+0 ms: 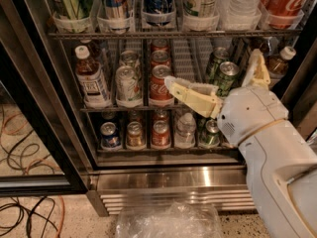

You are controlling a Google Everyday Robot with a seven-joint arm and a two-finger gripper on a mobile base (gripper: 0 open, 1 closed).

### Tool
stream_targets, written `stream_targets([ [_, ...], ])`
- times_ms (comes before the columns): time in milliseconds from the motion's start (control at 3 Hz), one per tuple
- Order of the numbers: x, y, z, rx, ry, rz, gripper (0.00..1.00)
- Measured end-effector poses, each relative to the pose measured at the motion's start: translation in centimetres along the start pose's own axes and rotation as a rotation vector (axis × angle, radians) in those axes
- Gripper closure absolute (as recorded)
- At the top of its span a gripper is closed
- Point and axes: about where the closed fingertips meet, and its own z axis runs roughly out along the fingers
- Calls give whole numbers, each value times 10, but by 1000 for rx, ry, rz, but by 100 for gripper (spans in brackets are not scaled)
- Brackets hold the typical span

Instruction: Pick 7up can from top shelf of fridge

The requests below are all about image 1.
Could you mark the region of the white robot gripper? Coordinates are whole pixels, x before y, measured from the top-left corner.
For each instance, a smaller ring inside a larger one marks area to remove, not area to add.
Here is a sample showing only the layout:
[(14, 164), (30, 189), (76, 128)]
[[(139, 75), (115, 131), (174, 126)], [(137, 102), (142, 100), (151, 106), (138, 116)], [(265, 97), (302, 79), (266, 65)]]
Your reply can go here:
[(215, 119), (219, 114), (218, 128), (235, 147), (260, 128), (288, 118), (288, 110), (268, 91), (270, 77), (259, 49), (251, 52), (243, 87), (231, 90), (224, 102), (217, 96), (218, 86), (213, 84), (167, 76), (164, 85), (172, 96), (199, 115)]

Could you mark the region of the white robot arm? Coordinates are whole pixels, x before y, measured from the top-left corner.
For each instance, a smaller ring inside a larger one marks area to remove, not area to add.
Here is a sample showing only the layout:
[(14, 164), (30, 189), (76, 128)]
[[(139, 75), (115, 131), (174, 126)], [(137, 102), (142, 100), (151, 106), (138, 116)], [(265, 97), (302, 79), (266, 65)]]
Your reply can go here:
[(169, 93), (196, 113), (217, 120), (247, 164), (247, 187), (272, 238), (317, 238), (317, 155), (288, 121), (288, 110), (268, 89), (260, 50), (243, 84), (225, 99), (216, 87), (168, 76)]

